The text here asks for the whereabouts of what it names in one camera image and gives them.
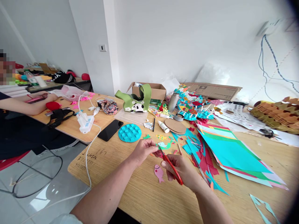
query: scissors handle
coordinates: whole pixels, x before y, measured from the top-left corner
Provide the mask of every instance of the scissors handle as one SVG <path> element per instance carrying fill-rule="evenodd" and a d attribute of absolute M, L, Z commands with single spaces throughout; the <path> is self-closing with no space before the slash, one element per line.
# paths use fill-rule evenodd
<path fill-rule="evenodd" d="M 175 169 L 174 165 L 170 162 L 169 158 L 163 152 L 162 152 L 162 155 L 163 155 L 163 160 L 167 161 L 170 164 L 171 168 L 177 175 L 177 176 L 175 176 L 174 174 L 172 174 L 173 178 L 176 179 L 180 185 L 183 185 L 183 181 L 182 181 L 180 175 L 178 174 L 177 170 Z"/>

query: gray floor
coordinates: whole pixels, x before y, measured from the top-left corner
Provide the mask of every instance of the gray floor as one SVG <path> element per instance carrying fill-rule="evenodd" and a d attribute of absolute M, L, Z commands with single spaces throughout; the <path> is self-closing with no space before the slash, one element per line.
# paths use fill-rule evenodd
<path fill-rule="evenodd" d="M 9 194 L 0 192 L 0 217 L 2 224 L 18 224 L 22 223 L 31 215 L 40 211 L 41 209 L 49 206 L 61 199 L 84 192 L 88 186 L 70 175 L 67 171 L 70 162 L 85 148 L 86 146 L 79 143 L 74 147 L 67 148 L 65 150 L 56 152 L 57 155 L 63 159 L 63 166 L 59 174 L 54 180 L 48 184 L 43 190 L 27 198 L 16 199 Z M 41 157 L 37 157 L 33 152 L 28 153 L 22 162 L 32 165 L 36 161 L 48 157 L 49 152 Z M 37 164 L 34 168 L 42 171 L 48 175 L 55 174 L 59 169 L 60 160 L 57 158 L 50 158 L 44 160 L 42 163 Z M 12 182 L 26 170 L 22 164 L 14 164 L 5 170 L 0 172 L 0 189 L 12 191 Z M 43 184 L 47 183 L 47 179 L 41 175 L 38 175 L 32 171 L 26 172 L 23 177 L 28 177 L 24 181 L 20 182 L 16 189 L 18 194 L 25 195 L 34 192 L 40 188 Z M 29 219 L 26 224 L 48 224 L 54 218 L 63 213 L 69 213 L 82 196 L 72 198 L 70 200 L 58 203 L 48 209 L 45 209 L 37 213 L 34 217 Z"/>

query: panda print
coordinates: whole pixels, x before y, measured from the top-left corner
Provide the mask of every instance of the panda print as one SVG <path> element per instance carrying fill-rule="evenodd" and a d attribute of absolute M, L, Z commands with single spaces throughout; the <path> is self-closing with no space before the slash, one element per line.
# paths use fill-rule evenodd
<path fill-rule="evenodd" d="M 132 110 L 131 112 L 143 112 L 143 108 L 144 106 L 140 103 L 135 103 L 133 106 L 132 106 Z"/>

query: green tote bag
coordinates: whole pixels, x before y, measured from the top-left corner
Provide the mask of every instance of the green tote bag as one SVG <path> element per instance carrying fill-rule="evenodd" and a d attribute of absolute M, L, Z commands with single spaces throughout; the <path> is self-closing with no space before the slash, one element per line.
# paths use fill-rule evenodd
<path fill-rule="evenodd" d="M 125 111 L 129 112 L 148 112 L 150 105 L 150 98 L 152 96 L 152 89 L 149 84 L 139 86 L 140 97 L 136 94 L 126 94 L 118 90 L 115 97 L 124 101 L 123 107 Z"/>

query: red stool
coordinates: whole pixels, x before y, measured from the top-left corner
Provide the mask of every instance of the red stool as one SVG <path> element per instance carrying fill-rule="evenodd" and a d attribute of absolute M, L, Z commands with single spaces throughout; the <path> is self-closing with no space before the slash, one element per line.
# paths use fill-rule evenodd
<path fill-rule="evenodd" d="M 24 156 L 26 156 L 26 155 L 30 152 L 30 151 L 28 151 L 28 152 L 25 152 L 24 154 L 22 154 L 22 155 L 20 155 L 20 156 L 13 157 L 13 158 L 11 158 L 11 159 L 0 160 L 0 171 L 6 169 L 7 167 L 9 167 L 9 166 L 15 164 L 16 162 L 18 162 L 18 163 L 21 163 L 21 164 L 23 164 L 24 166 L 28 167 L 27 170 L 32 169 L 32 170 L 34 170 L 35 172 L 39 173 L 40 175 L 42 175 L 42 176 L 48 178 L 48 179 L 49 179 L 49 182 L 46 183 L 46 184 L 45 184 L 42 188 L 40 188 L 39 190 L 33 192 L 32 194 L 25 195 L 25 196 L 18 196 L 18 195 L 15 193 L 15 187 L 16 187 L 17 184 L 15 184 L 15 185 L 13 186 L 12 192 L 10 192 L 10 191 L 6 191 L 6 190 L 1 190 L 1 189 L 0 189 L 0 192 L 5 192 L 5 193 L 8 193 L 8 194 L 11 194 L 11 195 L 14 196 L 15 198 L 26 198 L 26 197 L 29 197 L 29 196 L 31 196 L 31 195 L 33 195 L 33 194 L 39 192 L 40 190 L 42 190 L 45 186 L 47 186 L 47 185 L 48 185 L 48 184 L 49 184 L 49 183 L 50 183 L 50 182 L 57 176 L 57 174 L 59 173 L 59 171 L 61 170 L 61 167 L 62 167 L 62 163 L 63 163 L 62 158 L 61 158 L 60 156 L 55 155 L 55 154 L 54 154 L 51 150 L 49 150 L 46 146 L 43 145 L 43 147 L 44 147 L 46 150 L 48 150 L 50 153 L 52 153 L 53 156 L 48 156 L 48 157 L 46 157 L 46 158 L 43 158 L 43 159 L 37 161 L 35 164 L 37 164 L 37 163 L 39 163 L 39 162 L 42 162 L 42 161 L 44 161 L 45 159 L 48 159 L 48 158 L 51 158 L 51 157 L 57 157 L 57 158 L 59 158 L 59 159 L 61 160 L 61 165 L 60 165 L 59 170 L 58 170 L 57 173 L 55 174 L 55 176 L 54 176 L 54 177 L 49 177 L 49 176 L 47 176 L 46 174 L 43 174 L 42 172 L 40 172 L 40 171 L 38 171 L 38 170 L 32 168 L 35 164 L 33 164 L 33 165 L 31 165 L 31 166 L 28 166 L 28 165 L 26 165 L 25 163 L 21 162 L 20 159 L 22 159 Z M 19 181 L 19 180 L 21 179 L 21 177 L 27 172 L 27 170 L 25 170 L 25 172 L 22 173 L 22 175 L 18 178 L 18 180 L 16 181 L 16 183 L 18 183 L 18 181 Z"/>

